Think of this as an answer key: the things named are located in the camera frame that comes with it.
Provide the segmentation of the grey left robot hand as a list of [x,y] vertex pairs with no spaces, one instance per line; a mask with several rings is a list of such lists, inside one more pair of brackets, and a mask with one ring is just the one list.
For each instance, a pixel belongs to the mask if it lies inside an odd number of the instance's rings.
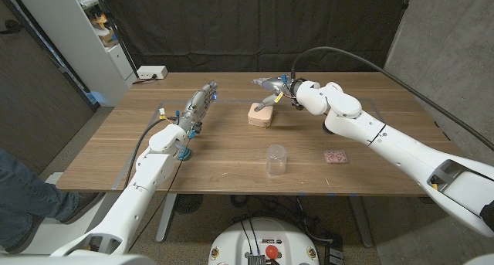
[[178,116],[176,125],[186,133],[193,131],[197,134],[201,131],[202,120],[208,108],[216,100],[218,84],[211,80],[200,90],[196,91],[186,103],[184,111]]

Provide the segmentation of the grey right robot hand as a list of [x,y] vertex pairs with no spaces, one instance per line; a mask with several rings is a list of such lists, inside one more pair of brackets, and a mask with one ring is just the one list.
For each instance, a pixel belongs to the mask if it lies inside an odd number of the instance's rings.
[[278,103],[282,97],[287,97],[292,100],[292,105],[297,110],[302,110],[304,108],[298,100],[296,99],[296,92],[299,86],[304,82],[304,79],[294,80],[290,76],[282,75],[269,78],[258,78],[252,80],[252,83],[261,86],[265,90],[272,92],[272,95],[263,99],[261,103],[255,107],[254,111],[259,112],[265,107],[272,106]]

